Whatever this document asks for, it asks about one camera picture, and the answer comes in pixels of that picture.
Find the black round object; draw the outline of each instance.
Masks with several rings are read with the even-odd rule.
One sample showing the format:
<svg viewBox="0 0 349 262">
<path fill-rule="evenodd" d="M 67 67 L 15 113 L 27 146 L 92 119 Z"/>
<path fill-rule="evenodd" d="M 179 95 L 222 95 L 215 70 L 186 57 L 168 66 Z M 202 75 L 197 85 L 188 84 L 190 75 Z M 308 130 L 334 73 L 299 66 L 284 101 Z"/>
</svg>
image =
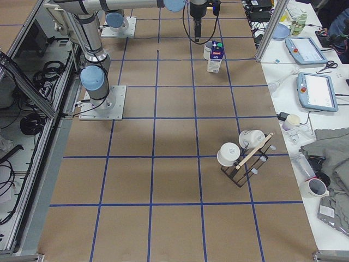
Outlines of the black round object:
<svg viewBox="0 0 349 262">
<path fill-rule="evenodd" d="M 38 113 L 31 113 L 21 119 L 20 128 L 24 135 L 39 134 L 45 125 L 45 119 Z"/>
<path fill-rule="evenodd" d="M 328 187 L 331 184 L 331 179 L 325 173 L 316 172 L 315 175 L 318 179 L 320 179 L 325 184 L 326 187 Z"/>
</svg>

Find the keyboard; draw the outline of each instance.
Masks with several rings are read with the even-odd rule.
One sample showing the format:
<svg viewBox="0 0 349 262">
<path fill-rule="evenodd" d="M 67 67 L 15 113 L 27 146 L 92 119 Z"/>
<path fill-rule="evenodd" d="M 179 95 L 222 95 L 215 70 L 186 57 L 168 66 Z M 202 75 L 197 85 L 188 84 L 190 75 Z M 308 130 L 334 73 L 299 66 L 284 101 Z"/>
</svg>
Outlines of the keyboard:
<svg viewBox="0 0 349 262">
<path fill-rule="evenodd" d="M 287 16 L 291 21 L 294 21 L 303 12 L 297 7 L 296 0 L 290 0 L 286 7 Z"/>
</svg>

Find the power adapter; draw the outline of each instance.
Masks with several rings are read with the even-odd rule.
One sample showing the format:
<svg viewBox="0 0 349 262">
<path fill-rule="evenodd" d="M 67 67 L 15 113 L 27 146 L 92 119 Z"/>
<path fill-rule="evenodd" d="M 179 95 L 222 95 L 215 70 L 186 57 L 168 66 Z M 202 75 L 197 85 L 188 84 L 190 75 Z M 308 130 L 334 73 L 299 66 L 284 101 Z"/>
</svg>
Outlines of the power adapter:
<svg viewBox="0 0 349 262">
<path fill-rule="evenodd" d="M 288 115 L 289 115 L 288 113 L 280 112 L 279 114 L 277 114 L 277 117 L 278 117 L 278 120 L 285 121 Z"/>
</svg>

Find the white table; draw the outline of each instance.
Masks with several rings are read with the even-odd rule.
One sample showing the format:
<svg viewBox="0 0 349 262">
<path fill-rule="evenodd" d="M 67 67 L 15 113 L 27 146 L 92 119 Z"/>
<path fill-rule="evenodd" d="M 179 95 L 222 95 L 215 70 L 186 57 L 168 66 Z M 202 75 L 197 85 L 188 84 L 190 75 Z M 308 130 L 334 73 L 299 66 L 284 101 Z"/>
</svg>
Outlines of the white table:
<svg viewBox="0 0 349 262">
<path fill-rule="evenodd" d="M 311 23 L 314 25 L 320 25 L 320 22 L 310 4 L 297 3 L 301 10 L 308 13 L 307 24 Z M 310 36 L 312 39 L 319 44 L 314 31 L 317 27 L 306 26 L 301 36 Z M 334 60 L 338 63 L 338 68 L 327 71 L 332 73 L 327 74 L 332 78 L 335 93 L 349 94 L 349 86 L 345 79 L 349 79 L 349 64 L 341 64 L 337 54 L 334 51 L 325 52 L 325 56 L 328 60 Z M 279 80 L 284 75 L 290 73 L 295 67 L 299 67 L 301 72 L 315 73 L 323 66 L 310 67 L 310 66 L 298 66 L 294 59 L 288 52 L 285 46 L 285 41 L 272 40 L 270 45 L 262 57 L 262 68 L 266 77 L 267 83 Z M 301 118 L 301 122 L 306 121 L 308 114 L 307 109 L 302 108 L 298 100 L 296 75 L 292 75 L 287 78 L 279 87 L 279 89 L 272 96 L 275 110 L 277 112 L 286 112 L 289 114 L 296 114 Z M 337 97 L 338 103 L 349 104 L 349 97 L 340 98 Z M 336 128 L 348 128 L 349 127 L 349 106 L 340 106 L 338 112 L 319 112 L 311 113 L 311 123 L 314 129 L 336 129 Z M 295 145 L 289 139 L 289 136 L 283 131 L 285 143 L 290 156 L 298 153 L 301 146 L 309 144 L 315 141 L 315 138 L 301 137 L 299 142 Z M 293 167 L 294 173 L 298 184 L 305 181 L 305 177 L 300 174 L 295 166 Z M 317 219 L 317 210 L 320 199 L 304 199 L 303 203 L 308 215 L 310 226 L 319 250 L 349 250 L 349 237 L 340 233 L 339 231 L 331 228 L 326 223 Z"/>
</svg>

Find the gray cloth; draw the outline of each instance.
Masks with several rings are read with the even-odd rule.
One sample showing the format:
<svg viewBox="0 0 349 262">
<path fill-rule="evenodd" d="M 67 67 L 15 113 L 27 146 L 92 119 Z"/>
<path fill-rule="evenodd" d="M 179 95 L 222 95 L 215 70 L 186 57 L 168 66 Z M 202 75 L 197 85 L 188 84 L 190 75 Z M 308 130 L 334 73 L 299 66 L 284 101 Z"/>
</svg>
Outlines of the gray cloth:
<svg viewBox="0 0 349 262">
<path fill-rule="evenodd" d="M 303 146 L 306 156 L 326 157 L 322 172 L 331 179 L 330 195 L 320 205 L 334 209 L 335 217 L 318 214 L 318 218 L 349 236 L 349 128 L 315 130 L 316 141 Z"/>
</svg>

